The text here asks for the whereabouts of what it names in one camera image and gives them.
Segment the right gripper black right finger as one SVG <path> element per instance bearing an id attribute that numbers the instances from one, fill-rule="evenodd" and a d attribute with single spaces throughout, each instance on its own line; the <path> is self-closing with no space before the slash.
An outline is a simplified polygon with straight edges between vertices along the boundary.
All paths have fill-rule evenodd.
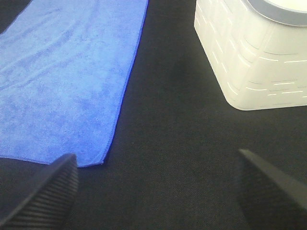
<path id="1" fill-rule="evenodd" d="M 307 186 L 247 149 L 238 151 L 236 198 L 252 230 L 305 230 Z"/>

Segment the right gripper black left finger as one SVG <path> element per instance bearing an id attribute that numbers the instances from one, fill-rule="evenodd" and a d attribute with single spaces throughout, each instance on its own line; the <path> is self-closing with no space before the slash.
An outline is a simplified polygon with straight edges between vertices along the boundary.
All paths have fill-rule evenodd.
<path id="1" fill-rule="evenodd" d="M 0 228 L 62 229 L 78 186 L 76 155 L 64 154 L 0 198 Z"/>

